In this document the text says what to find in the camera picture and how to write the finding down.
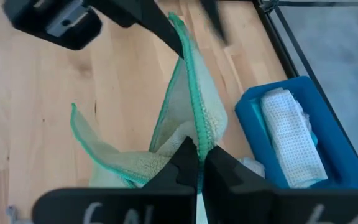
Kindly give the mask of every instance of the wooden table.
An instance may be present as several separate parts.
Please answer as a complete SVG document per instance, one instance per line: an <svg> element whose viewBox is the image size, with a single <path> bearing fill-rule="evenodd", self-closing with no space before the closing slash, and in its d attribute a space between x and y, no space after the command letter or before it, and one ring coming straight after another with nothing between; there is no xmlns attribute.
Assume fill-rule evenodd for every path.
<svg viewBox="0 0 358 224"><path fill-rule="evenodd" d="M234 105L249 87L286 78L252 3L220 3L227 47L195 2L159 4L185 21L204 55L229 115L221 146L252 156ZM118 149L149 146L177 56L141 27L102 18L101 35L74 52L14 30L0 3L0 223L8 204L28 218L44 192L87 185L92 162L71 133L70 103Z"/></svg>

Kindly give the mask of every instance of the blue plastic bin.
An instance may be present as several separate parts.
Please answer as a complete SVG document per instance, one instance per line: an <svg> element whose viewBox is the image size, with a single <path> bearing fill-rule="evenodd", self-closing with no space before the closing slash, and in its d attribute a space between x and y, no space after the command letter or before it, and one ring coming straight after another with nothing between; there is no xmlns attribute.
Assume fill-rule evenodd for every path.
<svg viewBox="0 0 358 224"><path fill-rule="evenodd" d="M311 188L358 189L358 158L323 97L308 77L292 78L250 88L236 105L236 114L252 152L265 166L266 179L280 188L289 188L270 139L264 130L264 122L261 122L261 118L258 118L255 112L260 109L260 97L276 88L289 90L299 101L305 113L309 114L312 130L318 138L316 148L328 179L312 185Z"/></svg>

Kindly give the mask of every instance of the green stitched edge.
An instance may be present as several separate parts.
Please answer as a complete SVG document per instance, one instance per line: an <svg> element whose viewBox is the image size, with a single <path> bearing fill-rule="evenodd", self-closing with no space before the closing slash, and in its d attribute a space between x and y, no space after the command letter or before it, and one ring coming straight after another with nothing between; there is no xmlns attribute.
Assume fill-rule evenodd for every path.
<svg viewBox="0 0 358 224"><path fill-rule="evenodd" d="M165 92L165 98L162 103L162 107L161 107L160 114L158 116L157 124L155 125L155 128L154 128L152 140L150 142L149 152L157 151L157 149L155 149L155 143L157 142L157 137L160 134L161 123L165 118L165 114L167 113L167 108L168 108L168 104L170 101L169 96L171 95L173 87L175 86L175 83L178 80L178 70L180 68L181 63L183 63L183 61L178 58L177 63L175 65L175 69L173 69L172 79L169 81L167 91Z"/></svg>
<svg viewBox="0 0 358 224"><path fill-rule="evenodd" d="M173 26L179 35L183 47L183 56L185 58L187 74L188 74L188 87L190 91L190 100L191 100L191 105L193 106L193 116L195 119L196 132L198 137L198 148L206 149L208 147L208 140L206 136L207 128L205 126L204 113L201 107L201 96L197 85L198 81L195 73L193 55L191 52L192 43L188 39L188 34L185 33L187 31L185 23L172 12L168 14L168 18L172 21Z"/></svg>
<svg viewBox="0 0 358 224"><path fill-rule="evenodd" d="M81 137L80 132L77 130L77 127L75 125L75 115L77 114L77 106L75 105L75 103L71 104L71 116L70 116L70 126L71 126L71 130L74 133L74 137L77 139L77 141L80 142L80 144L82 145L82 147L84 148L84 150L86 151L86 153L88 153L88 155L95 161L97 162L99 165L101 165L103 168L117 174L120 175L125 181L126 184L129 187L136 187L134 185L133 182L137 182L140 184L146 184L147 183L147 179L145 177L139 177L139 178L135 178L135 177L131 177L123 172L121 172L119 169L113 167L113 166L109 166L106 163L104 163L102 160L98 159L98 157L93 154L91 148L89 147L89 145L84 141L84 139Z"/></svg>

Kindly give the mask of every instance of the towel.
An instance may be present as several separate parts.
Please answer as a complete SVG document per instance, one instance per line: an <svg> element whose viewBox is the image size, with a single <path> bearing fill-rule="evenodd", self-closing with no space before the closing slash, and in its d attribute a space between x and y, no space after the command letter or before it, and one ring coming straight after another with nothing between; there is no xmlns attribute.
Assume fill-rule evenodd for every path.
<svg viewBox="0 0 358 224"><path fill-rule="evenodd" d="M327 179L302 107L288 90L276 89L260 100L278 161L291 188Z"/></svg>
<svg viewBox="0 0 358 224"><path fill-rule="evenodd" d="M149 150L120 152L103 142L74 104L70 124L94 161L92 187L141 187L163 169L187 136L192 138L200 161L196 218L197 223L207 223L200 194L202 168L208 151L224 134L227 114L184 22L172 13L169 19L182 42L184 59L178 59L173 71Z"/></svg>

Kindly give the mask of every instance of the green towel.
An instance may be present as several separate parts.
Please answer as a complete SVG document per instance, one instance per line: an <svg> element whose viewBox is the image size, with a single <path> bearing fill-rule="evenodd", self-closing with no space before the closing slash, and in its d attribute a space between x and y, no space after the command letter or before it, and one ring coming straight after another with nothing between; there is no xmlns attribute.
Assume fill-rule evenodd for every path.
<svg viewBox="0 0 358 224"><path fill-rule="evenodd" d="M222 138L227 114L196 44L186 26L170 13L183 46L170 80L154 129L149 151L119 152L103 142L73 104L71 128L76 139L94 160L92 187L141 187L169 161L187 136L198 146L200 160L198 190L203 162ZM206 223L202 197L198 199L197 222Z"/></svg>

